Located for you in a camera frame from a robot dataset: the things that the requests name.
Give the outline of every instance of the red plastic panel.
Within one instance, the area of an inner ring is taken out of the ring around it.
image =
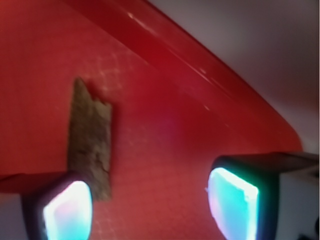
[[[113,198],[94,204],[91,238],[221,239],[205,192],[212,161],[299,151],[296,133],[146,2],[68,3],[0,1],[0,174],[66,169],[80,76],[114,106]]]

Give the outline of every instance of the light lens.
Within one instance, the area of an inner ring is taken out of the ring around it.
[[[89,186],[74,181],[43,209],[48,240],[87,240],[92,225]]]
[[[218,167],[208,180],[208,200],[213,218],[228,240],[255,240],[258,225],[256,186]]]

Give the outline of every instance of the white wall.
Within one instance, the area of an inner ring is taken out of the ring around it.
[[[149,0],[237,72],[319,153],[318,0]]]

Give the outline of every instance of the cyan light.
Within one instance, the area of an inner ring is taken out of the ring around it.
[[[92,223],[89,186],[74,181],[43,209],[48,240],[87,240]]]
[[[208,200],[213,218],[228,240],[257,238],[259,190],[223,167],[211,171]]]

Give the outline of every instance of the glowing light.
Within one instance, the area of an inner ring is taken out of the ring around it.
[[[254,185],[218,167],[208,180],[212,217],[228,240],[257,237],[259,190]]]
[[[43,209],[48,240],[87,240],[92,224],[89,186],[74,181]]]

